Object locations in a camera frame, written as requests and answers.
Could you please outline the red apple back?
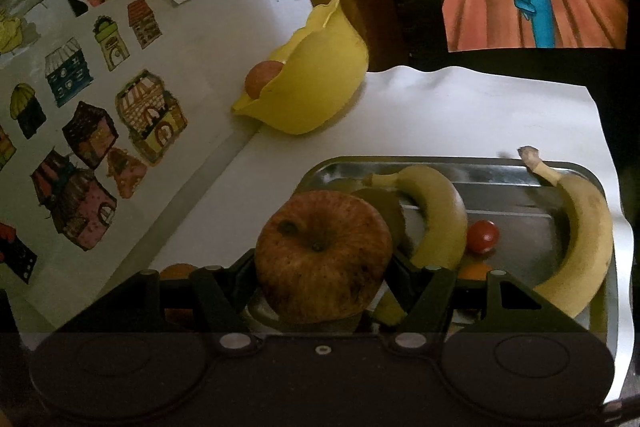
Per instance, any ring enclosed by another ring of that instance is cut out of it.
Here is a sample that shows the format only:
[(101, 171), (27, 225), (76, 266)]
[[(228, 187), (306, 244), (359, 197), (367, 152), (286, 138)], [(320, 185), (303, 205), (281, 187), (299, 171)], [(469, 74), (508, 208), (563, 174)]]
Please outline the red apple back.
[(187, 280), (198, 268), (190, 263), (174, 263), (160, 271), (161, 281)]

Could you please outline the white printed table cloth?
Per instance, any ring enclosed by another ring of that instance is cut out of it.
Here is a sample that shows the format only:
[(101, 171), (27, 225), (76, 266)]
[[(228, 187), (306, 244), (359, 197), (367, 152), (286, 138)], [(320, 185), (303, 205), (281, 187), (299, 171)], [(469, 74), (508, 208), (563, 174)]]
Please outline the white printed table cloth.
[(256, 239), (267, 218), (303, 175), (338, 156), (512, 159), (520, 146), (544, 160), (585, 167), (601, 183), (614, 220), (614, 293), (618, 296), (615, 377), (620, 396), (634, 350), (629, 284), (634, 234), (623, 215), (620, 180), (599, 109), (588, 89), (448, 67), (418, 72), (398, 66), (367, 75), (343, 115), (293, 136), (253, 128), (206, 160), (192, 202), (172, 202), (156, 239), (134, 247), (111, 282), (176, 262), (228, 265)]

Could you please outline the houses drawing paper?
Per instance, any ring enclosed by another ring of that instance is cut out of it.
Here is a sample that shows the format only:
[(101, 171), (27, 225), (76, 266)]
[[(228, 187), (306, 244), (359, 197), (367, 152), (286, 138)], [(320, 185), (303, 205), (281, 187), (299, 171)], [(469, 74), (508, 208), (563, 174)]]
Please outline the houses drawing paper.
[(1, 284), (62, 325), (164, 243), (250, 139), (247, 69), (281, 39), (272, 0), (111, 0), (1, 72), (1, 222), (35, 254)]

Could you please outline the yellow flower-shaped bowl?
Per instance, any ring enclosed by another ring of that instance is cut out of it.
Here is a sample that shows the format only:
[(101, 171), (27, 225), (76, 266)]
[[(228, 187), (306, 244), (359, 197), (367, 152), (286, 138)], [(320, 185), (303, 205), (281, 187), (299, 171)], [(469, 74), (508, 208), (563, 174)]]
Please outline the yellow flower-shaped bowl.
[(325, 124), (346, 106), (369, 67), (369, 51), (347, 18), (341, 0), (315, 6), (304, 27), (271, 52), (283, 64), (258, 98), (247, 93), (232, 113), (300, 135)]

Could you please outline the small orange tangerine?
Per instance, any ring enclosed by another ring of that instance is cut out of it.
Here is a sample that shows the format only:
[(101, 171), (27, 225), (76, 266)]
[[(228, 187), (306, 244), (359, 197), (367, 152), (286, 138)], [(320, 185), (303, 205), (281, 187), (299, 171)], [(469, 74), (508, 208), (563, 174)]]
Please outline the small orange tangerine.
[(466, 281), (484, 281), (491, 270), (491, 266), (484, 261), (471, 261), (461, 265), (458, 277)]

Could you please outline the red cherry tomato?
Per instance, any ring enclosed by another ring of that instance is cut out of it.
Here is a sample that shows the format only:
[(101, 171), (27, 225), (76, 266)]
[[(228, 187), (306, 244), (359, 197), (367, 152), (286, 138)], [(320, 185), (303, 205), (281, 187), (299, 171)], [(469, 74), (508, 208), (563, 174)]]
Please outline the red cherry tomato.
[(500, 231), (494, 222), (480, 220), (472, 223), (466, 233), (466, 248), (477, 256), (487, 256), (497, 245)]

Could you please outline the brown kiwi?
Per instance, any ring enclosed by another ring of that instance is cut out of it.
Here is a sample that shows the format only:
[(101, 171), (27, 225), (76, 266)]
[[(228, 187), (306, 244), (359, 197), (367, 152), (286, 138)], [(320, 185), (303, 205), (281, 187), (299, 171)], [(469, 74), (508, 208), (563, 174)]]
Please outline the brown kiwi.
[(378, 210), (387, 228), (390, 229), (396, 253), (409, 258), (412, 244), (407, 234), (406, 218), (399, 199), (393, 193), (373, 187), (360, 188), (353, 191), (352, 195), (365, 200)]

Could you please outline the yellow banana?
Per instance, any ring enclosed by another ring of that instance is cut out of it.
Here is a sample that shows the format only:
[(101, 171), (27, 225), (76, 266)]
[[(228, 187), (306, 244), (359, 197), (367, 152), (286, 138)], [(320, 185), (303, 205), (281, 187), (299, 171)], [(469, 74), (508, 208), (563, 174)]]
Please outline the yellow banana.
[(538, 284), (535, 291), (569, 317), (577, 317), (596, 297), (608, 275), (614, 251), (608, 203), (589, 180), (547, 165), (535, 147), (519, 147), (518, 156), (533, 174), (556, 188), (570, 224), (570, 240), (559, 270)]
[(411, 165), (394, 173), (368, 174), (363, 182), (408, 195), (422, 210), (424, 232), (409, 257), (415, 267), (457, 269), (466, 247), (468, 215), (446, 176), (432, 167)]

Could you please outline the apple inside yellow bowl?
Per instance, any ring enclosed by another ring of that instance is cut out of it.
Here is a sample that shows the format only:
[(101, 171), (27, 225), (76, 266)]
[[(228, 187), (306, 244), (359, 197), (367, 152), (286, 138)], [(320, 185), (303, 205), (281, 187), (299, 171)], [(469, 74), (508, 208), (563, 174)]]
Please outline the apple inside yellow bowl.
[(244, 80), (244, 90), (246, 94), (256, 100), (260, 92), (273, 78), (276, 78), (283, 69), (284, 64), (279, 61), (262, 61), (256, 64), (246, 75)]

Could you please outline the red apple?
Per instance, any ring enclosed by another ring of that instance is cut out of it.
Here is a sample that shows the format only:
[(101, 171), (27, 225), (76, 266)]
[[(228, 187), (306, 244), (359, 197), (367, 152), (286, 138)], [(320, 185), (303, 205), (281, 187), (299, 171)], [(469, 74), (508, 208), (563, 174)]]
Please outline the red apple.
[(174, 263), (160, 271), (161, 281), (187, 280), (198, 268), (190, 263)]
[(260, 232), (255, 265), (280, 319), (314, 324), (363, 312), (394, 252), (390, 228), (366, 200), (337, 191), (293, 195)]

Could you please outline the red apple front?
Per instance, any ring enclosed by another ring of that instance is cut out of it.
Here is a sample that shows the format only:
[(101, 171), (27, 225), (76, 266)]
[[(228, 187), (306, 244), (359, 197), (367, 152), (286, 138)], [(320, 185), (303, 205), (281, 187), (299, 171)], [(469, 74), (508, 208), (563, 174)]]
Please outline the red apple front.
[(363, 312), (394, 252), (390, 228), (366, 200), (337, 191), (293, 195), (260, 232), (255, 265), (280, 319), (314, 324)]

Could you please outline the metal tray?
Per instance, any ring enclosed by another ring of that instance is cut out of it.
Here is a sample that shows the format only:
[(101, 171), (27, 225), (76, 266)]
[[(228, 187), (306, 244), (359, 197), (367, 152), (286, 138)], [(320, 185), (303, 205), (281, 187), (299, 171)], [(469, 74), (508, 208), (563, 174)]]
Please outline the metal tray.
[[(426, 156), (342, 156), (320, 162), (299, 181), (299, 192), (312, 190), (355, 191), (364, 187), (371, 173), (389, 174), (411, 165), (432, 167), (454, 184), (465, 205), (468, 223), (490, 220), (497, 225), (495, 267), (505, 269), (530, 288), (550, 279), (559, 270), (570, 240), (570, 224), (556, 188), (533, 174), (518, 159), (455, 158)], [(551, 161), (550, 167), (573, 173), (593, 183), (598, 179), (582, 166)], [(413, 248), (424, 232), (423, 212), (408, 195), (399, 196), (409, 219)], [(608, 275), (596, 297), (574, 319), (613, 348), (618, 337), (618, 295), (614, 251)]]

